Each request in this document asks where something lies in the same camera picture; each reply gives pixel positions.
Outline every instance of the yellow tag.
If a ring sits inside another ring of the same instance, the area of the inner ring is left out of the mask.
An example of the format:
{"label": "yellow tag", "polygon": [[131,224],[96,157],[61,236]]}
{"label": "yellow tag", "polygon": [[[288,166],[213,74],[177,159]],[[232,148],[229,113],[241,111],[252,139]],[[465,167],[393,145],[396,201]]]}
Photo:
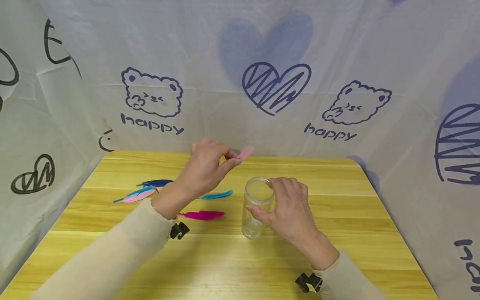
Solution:
{"label": "yellow tag", "polygon": [[311,285],[310,283],[306,283],[305,285],[308,286],[308,289],[310,290],[310,292],[314,292],[314,293],[317,292],[317,291],[315,290],[315,288],[313,287],[313,285]]}

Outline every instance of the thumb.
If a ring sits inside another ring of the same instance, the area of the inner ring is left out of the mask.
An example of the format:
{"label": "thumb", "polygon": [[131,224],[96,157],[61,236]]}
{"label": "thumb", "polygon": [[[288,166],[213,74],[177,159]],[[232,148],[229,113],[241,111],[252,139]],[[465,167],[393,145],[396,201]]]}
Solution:
{"label": "thumb", "polygon": [[228,159],[218,167],[218,171],[223,176],[225,176],[228,172],[230,172],[233,168],[238,166],[240,163],[241,163],[241,159],[237,159],[237,158]]}
{"label": "thumb", "polygon": [[270,225],[270,213],[269,212],[255,206],[255,205],[248,205],[246,208],[252,214],[252,216],[255,219],[257,219],[257,220],[259,220],[259,221],[261,221],[261,222],[263,222],[267,225]]}

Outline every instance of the table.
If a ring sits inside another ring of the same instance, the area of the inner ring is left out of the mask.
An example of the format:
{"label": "table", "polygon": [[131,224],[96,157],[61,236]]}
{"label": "table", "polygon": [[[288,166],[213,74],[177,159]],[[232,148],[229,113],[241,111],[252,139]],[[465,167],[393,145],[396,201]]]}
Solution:
{"label": "table", "polygon": [[[115,151],[106,155],[6,288],[2,300],[27,299],[82,248],[119,223],[137,203],[108,207],[152,179],[172,179],[187,154]],[[258,240],[240,232],[248,179],[296,177],[309,186],[319,228],[391,300],[438,299],[360,166],[346,158],[251,156],[215,189],[228,198],[192,202],[186,211],[221,210],[221,219],[179,216],[191,229],[145,263],[115,299],[318,299],[295,279],[311,268],[268,229]]]}

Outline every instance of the white backdrop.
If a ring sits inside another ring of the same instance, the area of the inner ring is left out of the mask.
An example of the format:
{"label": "white backdrop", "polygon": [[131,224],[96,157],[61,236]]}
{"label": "white backdrop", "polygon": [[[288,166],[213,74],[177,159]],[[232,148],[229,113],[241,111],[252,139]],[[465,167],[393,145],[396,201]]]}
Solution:
{"label": "white backdrop", "polygon": [[480,1],[7,0],[0,17],[4,283],[106,151],[207,134],[355,159],[439,297],[480,295]]}

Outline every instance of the hand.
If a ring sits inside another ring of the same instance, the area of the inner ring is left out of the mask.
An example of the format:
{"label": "hand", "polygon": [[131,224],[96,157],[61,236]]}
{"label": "hand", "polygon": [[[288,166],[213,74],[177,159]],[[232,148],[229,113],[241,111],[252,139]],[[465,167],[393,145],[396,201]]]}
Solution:
{"label": "hand", "polygon": [[[226,161],[220,164],[220,158]],[[174,219],[192,200],[211,192],[226,174],[241,163],[228,145],[204,137],[191,145],[191,157],[178,178],[152,199],[153,207],[165,218]]]}
{"label": "hand", "polygon": [[308,205],[308,187],[295,178],[270,178],[276,205],[272,212],[248,206],[254,218],[296,246],[316,270],[325,270],[338,258],[338,250],[318,230]]}
{"label": "hand", "polygon": [[[192,143],[191,154],[176,182],[189,191],[193,199],[211,192],[230,170],[241,163],[240,159],[236,159],[235,151],[227,144],[207,137],[198,143]],[[226,161],[219,165],[222,156]]]}

